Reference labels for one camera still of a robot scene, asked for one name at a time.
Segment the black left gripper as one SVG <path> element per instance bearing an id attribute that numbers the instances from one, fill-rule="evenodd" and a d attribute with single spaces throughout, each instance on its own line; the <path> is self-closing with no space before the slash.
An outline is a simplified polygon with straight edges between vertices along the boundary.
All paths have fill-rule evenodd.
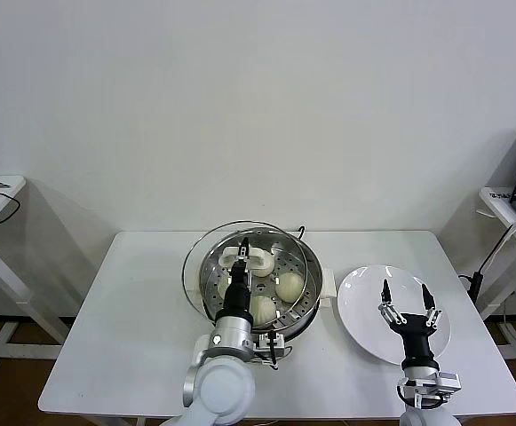
<path id="1" fill-rule="evenodd" d="M 217 312 L 217 318 L 227 316 L 237 318 L 252 317 L 250 314 L 249 273 L 246 270 L 246 264 L 249 261 L 249 238 L 244 237 L 238 248 L 237 261 L 234 262 L 231 268 L 231 283 L 226 289 L 223 307 Z"/>

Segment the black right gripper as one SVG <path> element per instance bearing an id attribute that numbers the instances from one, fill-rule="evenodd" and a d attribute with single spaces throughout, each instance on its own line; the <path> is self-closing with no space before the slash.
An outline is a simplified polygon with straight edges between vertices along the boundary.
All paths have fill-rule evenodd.
<path id="1" fill-rule="evenodd" d="M 387 279 L 383 281 L 381 302 L 378 306 L 380 314 L 398 334 L 403 343 L 404 360 L 402 367 L 437 367 L 428 338 L 435 333 L 443 311 L 436 307 L 432 293 L 425 284 L 421 285 L 426 316 L 420 314 L 401 314 L 393 305 L 391 291 Z"/>

